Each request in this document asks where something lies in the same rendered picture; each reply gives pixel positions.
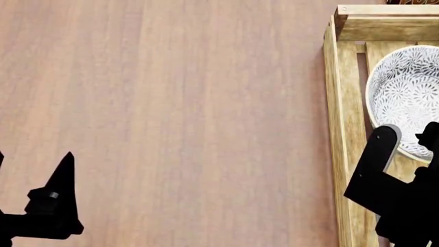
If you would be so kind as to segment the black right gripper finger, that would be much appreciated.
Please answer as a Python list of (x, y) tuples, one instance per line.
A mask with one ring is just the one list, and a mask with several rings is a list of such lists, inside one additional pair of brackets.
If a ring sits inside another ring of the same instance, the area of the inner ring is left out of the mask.
[(417, 133), (415, 136), (419, 145), (433, 152), (429, 166), (439, 166), (439, 123), (434, 121), (428, 123), (423, 133)]
[(344, 197), (376, 214), (385, 214), (396, 205), (407, 183), (385, 171), (401, 140), (395, 125), (374, 129), (351, 176)]

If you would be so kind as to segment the white floral patterned bowl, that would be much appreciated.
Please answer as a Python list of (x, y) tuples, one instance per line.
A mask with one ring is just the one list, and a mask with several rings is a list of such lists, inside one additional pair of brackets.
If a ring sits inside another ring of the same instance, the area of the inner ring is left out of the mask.
[(394, 125), (401, 131), (398, 152), (431, 161), (433, 153), (416, 135), (439, 122), (439, 47), (414, 45), (385, 55), (369, 73), (365, 97), (373, 127)]

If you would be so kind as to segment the light wooden slatted tray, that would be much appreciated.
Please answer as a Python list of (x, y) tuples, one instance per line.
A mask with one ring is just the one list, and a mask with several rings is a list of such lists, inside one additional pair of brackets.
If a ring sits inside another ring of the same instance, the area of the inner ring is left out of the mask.
[(439, 5), (339, 5), (324, 33), (324, 67), (339, 247), (379, 247), (375, 216), (344, 190), (366, 145), (357, 55), (368, 69), (410, 45), (439, 47)]

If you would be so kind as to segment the dark brown patterned object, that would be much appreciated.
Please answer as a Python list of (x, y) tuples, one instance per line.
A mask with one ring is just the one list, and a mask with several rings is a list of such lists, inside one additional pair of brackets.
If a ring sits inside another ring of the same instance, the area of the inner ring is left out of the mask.
[(439, 5), (439, 0), (385, 0), (388, 5)]

